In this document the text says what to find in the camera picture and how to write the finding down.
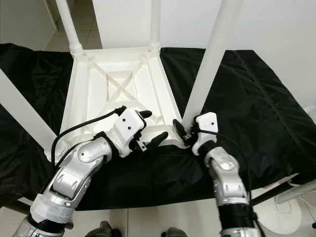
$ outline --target robotic hand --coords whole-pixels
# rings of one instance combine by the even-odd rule
[[[150,111],[138,112],[122,107],[113,128],[98,133],[93,140],[83,142],[69,152],[43,194],[35,198],[29,215],[22,221],[13,237],[62,237],[91,182],[92,175],[113,157],[125,157],[132,150],[145,151],[158,145],[168,133],[164,132],[145,144],[141,131]]]
[[[238,174],[237,160],[223,147],[216,145],[218,132],[215,113],[195,118],[191,133],[187,134],[177,120],[173,121],[185,144],[192,146],[196,156],[204,157],[210,176],[222,224],[222,237],[259,237],[254,227],[253,210],[245,186]]]

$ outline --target floor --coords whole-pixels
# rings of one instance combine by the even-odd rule
[[[84,49],[102,48],[92,0],[76,0],[71,15],[80,43]],[[48,42],[45,51],[68,52],[69,43],[62,21],[57,22],[58,31]]]
[[[72,8],[72,17],[78,33],[79,40],[84,49],[102,48],[98,27],[93,11],[92,1],[76,0]],[[58,31],[46,47],[46,51],[69,51],[67,37],[61,21],[57,23]],[[316,206],[316,195],[305,195],[310,205]],[[302,211],[302,223],[298,231],[289,237],[315,236],[312,229],[313,216],[316,208],[307,206],[298,199]],[[11,236],[25,216],[18,212],[0,209],[1,236]],[[190,237],[215,237],[221,230],[215,200],[206,199],[176,203],[148,208],[129,208],[116,210],[81,211],[73,214],[74,229],[66,230],[65,237],[84,236],[87,232],[99,226],[100,222],[107,220],[113,228],[122,231],[123,237],[159,237],[161,232],[170,226],[183,229]],[[265,229],[267,237],[279,237]]]

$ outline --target white pipe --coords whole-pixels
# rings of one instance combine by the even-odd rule
[[[243,0],[222,0],[196,81],[183,116],[182,124],[190,130],[193,118],[199,115],[214,81],[219,65],[237,22]]]
[[[79,42],[67,0],[56,0],[56,3],[68,38],[70,53],[72,55],[83,54],[82,45]]]
[[[10,79],[0,69],[0,103],[15,120],[43,147],[45,154],[50,155],[51,145],[56,138],[55,133],[38,115]],[[58,142],[56,155],[59,157],[67,150],[68,145]]]
[[[287,190],[275,197],[277,204],[282,204],[286,201],[290,201],[306,193],[310,193],[316,190],[316,179],[293,189]]]
[[[152,0],[151,42],[152,49],[160,48],[160,0]]]

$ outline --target black cloth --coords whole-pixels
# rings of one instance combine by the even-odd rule
[[[161,61],[183,115],[203,49],[162,48]],[[0,45],[0,68],[58,133],[73,59],[69,53]],[[204,112],[216,112],[219,132],[234,139],[251,163],[253,188],[299,172],[315,178],[316,126],[252,50],[226,51]],[[218,141],[245,164],[228,142]],[[0,108],[0,200],[33,199],[48,177],[43,150]],[[92,178],[78,210],[160,205],[212,197],[212,181],[201,158],[175,146],[114,159]]]

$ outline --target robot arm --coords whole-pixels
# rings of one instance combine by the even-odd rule
[[[78,144],[61,163],[43,194],[37,195],[29,215],[13,237],[62,237],[92,175],[102,164],[115,156],[127,156],[130,146],[142,151],[147,149],[149,144],[146,146],[141,141],[141,131],[146,127],[143,118],[150,115],[149,111],[125,109],[107,134],[99,133],[92,141]]]
[[[213,179],[213,190],[222,225],[221,236],[259,237],[259,231],[253,223],[247,192],[238,174],[239,164],[223,147],[216,145],[216,114],[207,113],[196,117],[191,134],[187,134],[176,120],[174,126],[184,142],[192,145],[193,153],[204,157],[205,166]]]

